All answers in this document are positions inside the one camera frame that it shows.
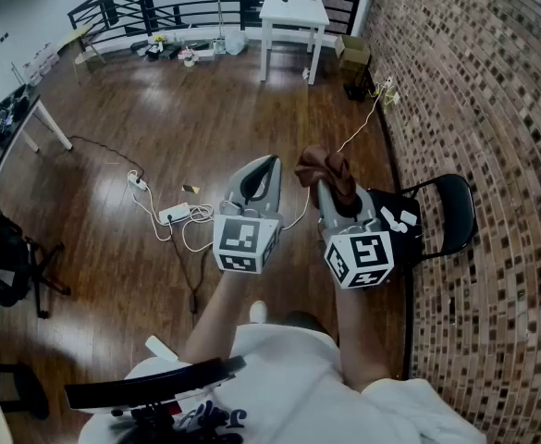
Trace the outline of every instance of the small bottle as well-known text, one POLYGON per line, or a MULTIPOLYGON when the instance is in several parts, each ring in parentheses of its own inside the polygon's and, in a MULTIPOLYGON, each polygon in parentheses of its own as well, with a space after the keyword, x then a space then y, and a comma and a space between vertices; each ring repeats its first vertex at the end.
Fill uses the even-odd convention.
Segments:
POLYGON ((36 87, 42 80, 42 76, 38 69, 32 63, 26 63, 23 65, 23 72, 30 81, 31 87, 36 87))
POLYGON ((58 57, 58 54, 55 52, 52 43, 47 43, 42 51, 44 61, 48 62, 50 66, 53 66, 60 60, 60 57, 58 57))
POLYGON ((44 61, 42 57, 42 52, 36 53, 36 56, 33 58, 33 64, 38 68, 40 75, 44 77, 50 71, 50 63, 44 61))

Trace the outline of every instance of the black chair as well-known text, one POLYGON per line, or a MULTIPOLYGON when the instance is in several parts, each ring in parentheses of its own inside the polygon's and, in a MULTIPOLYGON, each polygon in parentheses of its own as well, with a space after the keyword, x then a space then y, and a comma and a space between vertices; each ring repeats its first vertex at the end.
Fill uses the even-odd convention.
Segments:
POLYGON ((413 199, 418 190, 434 184, 443 205, 443 246, 440 252, 422 254, 416 263, 428 258, 450 255, 464 249, 477 231, 473 196, 467 181, 458 174, 446 174, 427 182, 404 189, 401 194, 411 192, 413 199))
POLYGON ((34 287, 36 313, 41 319, 48 318, 48 312, 40 307, 40 284, 44 284, 58 294, 70 295, 70 289, 61 289, 43 276, 43 271, 55 258, 58 252, 63 250, 62 243, 45 254, 42 261, 36 262, 36 252, 43 248, 28 237, 22 237, 21 228, 3 215, 0 210, 0 270, 13 274, 12 284, 9 285, 1 279, 0 272, 0 304, 11 307, 16 302, 24 299, 31 284, 34 287))

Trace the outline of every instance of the white cable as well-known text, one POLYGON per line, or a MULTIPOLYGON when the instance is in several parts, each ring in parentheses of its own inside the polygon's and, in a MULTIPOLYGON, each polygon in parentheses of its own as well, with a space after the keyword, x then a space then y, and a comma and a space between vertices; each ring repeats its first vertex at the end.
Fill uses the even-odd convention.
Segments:
POLYGON ((382 91, 379 91, 379 94, 377 95, 377 98, 375 99, 375 103, 373 104, 373 109, 371 109, 371 111, 369 112, 369 115, 366 116, 366 120, 364 121, 364 123, 361 125, 361 127, 359 129, 357 129, 355 132, 354 132, 354 135, 352 135, 350 138, 348 138, 343 144, 342 146, 340 146, 340 149, 338 150, 338 153, 341 152, 344 147, 352 141, 352 139, 358 135, 361 130, 366 127, 366 124, 369 123, 369 118, 371 117, 371 115, 373 114, 373 112, 375 111, 375 107, 377 107, 377 102, 379 101, 379 97, 381 97, 381 93, 382 91))
POLYGON ((289 228, 293 227, 297 222, 299 222, 303 216, 305 215, 305 212, 307 212, 307 204, 309 203, 309 195, 310 195, 311 189, 307 189, 307 201, 305 201, 305 206, 303 207, 303 212, 301 212, 301 215, 297 217, 297 219, 290 224, 288 227, 283 227, 283 230, 289 230, 289 228))
POLYGON ((202 205, 191 205, 190 206, 190 220, 184 224, 184 227, 181 228, 181 239, 184 241, 184 245, 188 250, 191 252, 197 253, 201 252, 202 250, 210 247, 213 243, 207 243, 202 248, 199 248, 197 250, 192 249, 188 243, 186 243, 186 236, 184 234, 186 227, 191 224, 192 222, 196 224, 205 224, 206 222, 212 222, 213 219, 213 206, 209 203, 204 203, 202 205))
MULTIPOLYGON (((369 123, 369 118, 371 117, 371 115, 373 114, 373 112, 375 111, 375 107, 377 107, 377 102, 379 101, 379 98, 381 97, 381 94, 383 93, 383 90, 385 89, 385 86, 384 84, 379 84, 377 83, 376 85, 376 90, 378 91, 378 94, 377 94, 377 97, 375 99, 375 103, 373 104, 373 108, 371 109, 371 112, 369 112, 369 115, 366 116, 366 120, 364 121, 364 123, 359 127, 359 129, 357 129, 354 134, 348 138, 343 144, 342 146, 340 146, 340 149, 338 150, 338 153, 341 152, 344 147, 352 141, 352 139, 358 135, 361 130, 366 127, 367 123, 369 123)), ((389 87, 386 91, 386 95, 387 93, 389 93, 389 91, 392 89, 392 87, 389 87)), ((139 176, 139 173, 137 172, 136 169, 132 169, 130 173, 134 173, 134 175, 136 177, 139 176)), ((130 181, 127 177, 127 183, 130 187, 130 181)), ((149 217, 151 218, 151 223, 153 224, 153 230, 155 231, 155 235, 157 237, 157 239, 159 239, 160 241, 169 241, 171 240, 171 236, 173 235, 173 229, 172 229, 172 224, 175 224, 177 222, 182 222, 184 219, 180 219, 180 220, 177 220, 176 222, 167 222, 165 224, 162 224, 161 221, 157 218, 157 215, 155 214, 155 209, 154 209, 154 206, 153 206, 153 194, 151 193, 151 190, 149 189, 149 186, 145 184, 145 187, 147 188, 147 191, 149 192, 149 200, 151 202, 151 211, 149 211, 149 209, 147 209, 144 205, 142 205, 139 201, 137 201, 137 199, 134 197, 134 193, 132 192, 132 190, 130 190, 130 194, 132 195, 132 200, 138 204, 142 210, 144 210, 148 215, 149 217), (167 237, 166 239, 162 239, 161 237, 159 237, 159 234, 157 233, 157 227, 155 225, 155 222, 154 220, 157 221, 157 223, 161 226, 169 226, 169 237, 167 237)), ((302 218, 303 216, 305 215, 305 213, 307 212, 307 206, 309 205, 309 197, 310 197, 310 194, 311 194, 311 189, 307 189, 307 199, 305 200, 305 206, 303 207, 303 212, 301 212, 301 215, 298 216, 295 221, 290 224, 288 227, 283 227, 282 230, 289 230, 289 228, 292 228, 294 227, 302 218)), ((202 250, 210 247, 213 243, 210 242, 210 243, 207 243, 206 245, 204 245, 202 248, 199 248, 197 250, 194 250, 192 249, 188 243, 186 242, 186 236, 185 236, 185 231, 186 231, 186 227, 191 224, 191 223, 195 223, 195 224, 205 224, 207 222, 211 222, 213 221, 213 213, 214 213, 214 210, 213 210, 213 206, 210 205, 210 204, 202 204, 202 205, 191 205, 190 206, 190 220, 188 220, 188 222, 186 222, 184 224, 184 226, 181 228, 181 238, 184 242, 184 245, 186 246, 186 248, 188 250, 190 250, 191 252, 201 252, 202 250)))
MULTIPOLYGON (((129 174, 134 174, 136 177, 139 176, 139 173, 136 171, 136 169, 132 169, 131 171, 129 171, 129 174)), ((147 188, 147 191, 149 192, 149 200, 150 200, 150 203, 151 203, 151 211, 149 211, 149 209, 147 209, 144 205, 142 205, 139 201, 137 201, 136 197, 134 197, 134 192, 132 192, 132 189, 130 188, 130 180, 128 179, 128 175, 127 175, 127 184, 129 185, 130 195, 132 196, 132 200, 136 204, 138 204, 142 208, 142 210, 144 212, 146 212, 149 215, 149 217, 151 218, 151 223, 153 224, 153 230, 155 232, 155 236, 157 237, 157 239, 160 240, 160 241, 170 241, 171 236, 174 234, 172 225, 177 224, 179 222, 183 222, 184 220, 186 220, 186 218, 184 217, 184 218, 178 219, 178 220, 173 221, 173 222, 165 222, 165 224, 161 223, 161 221, 157 218, 157 215, 155 214, 155 209, 154 209, 154 206, 153 206, 153 194, 151 193, 151 190, 149 189, 149 186, 146 185, 146 183, 145 183, 145 187, 147 188), (161 237, 159 237, 159 233, 157 232, 157 226, 155 225, 155 220, 157 221, 157 224, 159 224, 160 226, 168 226, 169 227, 169 237, 167 237, 165 239, 162 239, 161 237)), ((198 250, 193 250, 188 245, 188 243, 186 243, 186 237, 185 237, 184 231, 186 229, 186 226, 188 224, 192 223, 192 222, 195 222, 197 224, 204 224, 206 222, 211 222, 213 220, 214 210, 213 210, 213 206, 210 205, 209 203, 204 203, 202 205, 190 205, 189 208, 190 208, 190 220, 188 220, 188 222, 186 222, 184 224, 184 226, 182 227, 181 238, 184 241, 184 245, 186 246, 186 248, 188 250, 190 250, 191 252, 197 253, 197 252, 201 252, 202 250, 209 247, 213 243, 210 242, 210 243, 204 245, 202 248, 200 248, 198 250)))
MULTIPOLYGON (((375 103, 373 104, 373 109, 371 110, 371 112, 369 112, 369 115, 366 116, 366 120, 361 125, 361 127, 354 132, 354 135, 352 135, 350 138, 348 138, 344 142, 344 144, 342 144, 342 146, 340 146, 340 149, 338 150, 338 153, 341 152, 342 149, 346 146, 346 144, 348 142, 350 142, 356 135, 358 135, 364 127, 366 127, 367 123, 369 123, 369 118, 371 117, 371 115, 375 111, 375 107, 377 107, 377 101, 379 100, 379 97, 381 97, 381 93, 383 91, 383 84, 377 83, 375 90, 379 91, 379 94, 377 95, 377 98, 375 99, 375 103)), ((292 224, 290 224, 288 227, 283 227, 282 228, 283 230, 289 230, 289 228, 293 227, 295 224, 297 224, 297 222, 299 222, 303 218, 303 216, 305 215, 305 212, 307 212, 307 205, 309 204, 310 192, 311 192, 311 189, 308 189, 307 190, 307 201, 305 201, 305 207, 303 207, 303 212, 301 213, 301 215, 298 216, 297 219, 292 224)))

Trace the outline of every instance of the wooden floor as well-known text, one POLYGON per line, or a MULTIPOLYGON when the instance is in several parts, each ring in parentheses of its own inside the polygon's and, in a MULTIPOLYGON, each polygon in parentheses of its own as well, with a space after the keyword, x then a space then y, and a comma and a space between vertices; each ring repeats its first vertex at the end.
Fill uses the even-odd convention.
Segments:
MULTIPOLYGON (((258 80, 259 65, 256 45, 194 68, 111 55, 103 68, 92 73, 84 68, 78 85, 65 55, 40 89, 67 135, 105 143, 144 167, 156 211, 182 202, 217 207, 232 173, 259 156, 279 155, 280 212, 290 223, 305 202, 306 190, 292 171, 301 150, 311 143, 337 150, 362 125, 371 104, 346 98, 333 50, 324 48, 313 87, 301 76, 311 65, 304 45, 276 45, 266 83, 258 80), (190 194, 182 184, 202 189, 190 194)), ((46 321, 35 317, 32 294, 13 308, 0 308, 0 362, 31 365, 52 413, 45 422, 25 413, 9 415, 8 422, 16 442, 72 443, 88 415, 70 411, 63 386, 122 378, 150 355, 144 342, 152 334, 178 349, 191 331, 189 293, 173 246, 155 238, 148 216, 131 200, 126 178, 133 166, 80 140, 68 153, 36 120, 29 133, 41 151, 34 154, 22 139, 16 142, 0 178, 0 206, 44 246, 65 243, 52 273, 73 295, 46 292, 52 314, 46 321)), ((345 154, 365 188, 393 190, 376 117, 345 154)), ((148 203, 146 195, 140 200, 148 203)), ((250 304, 262 299, 272 320, 290 310, 308 311, 336 337, 333 285, 317 219, 310 206, 302 221, 281 235, 264 274, 251 277, 241 304, 243 322, 250 304)), ((161 235, 167 233, 162 229, 161 235)), ((189 226, 192 248, 211 240, 212 224, 189 226)), ((195 283, 201 254, 188 252, 181 241, 179 248, 195 283)), ((219 278, 210 254, 201 305, 219 278)), ((394 278, 366 298, 394 375, 400 374, 401 281, 394 278)))

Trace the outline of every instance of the person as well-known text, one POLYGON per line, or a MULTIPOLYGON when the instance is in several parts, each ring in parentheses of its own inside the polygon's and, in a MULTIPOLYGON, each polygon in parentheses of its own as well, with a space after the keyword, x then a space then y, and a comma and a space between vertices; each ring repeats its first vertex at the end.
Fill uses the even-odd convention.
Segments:
MULTIPOLYGON (((238 326, 248 279, 223 274, 178 362, 148 359, 154 361, 148 373, 137 373, 139 364, 129 375, 243 357, 246 366, 233 379, 179 402, 174 428, 190 433, 207 415, 224 413, 215 430, 221 442, 486 443, 425 380, 391 379, 362 290, 336 285, 338 348, 309 314, 291 314, 287 325, 267 324, 262 302, 252 306, 251 323, 238 326)), ((134 442, 118 422, 124 419, 95 415, 80 443, 134 442)))

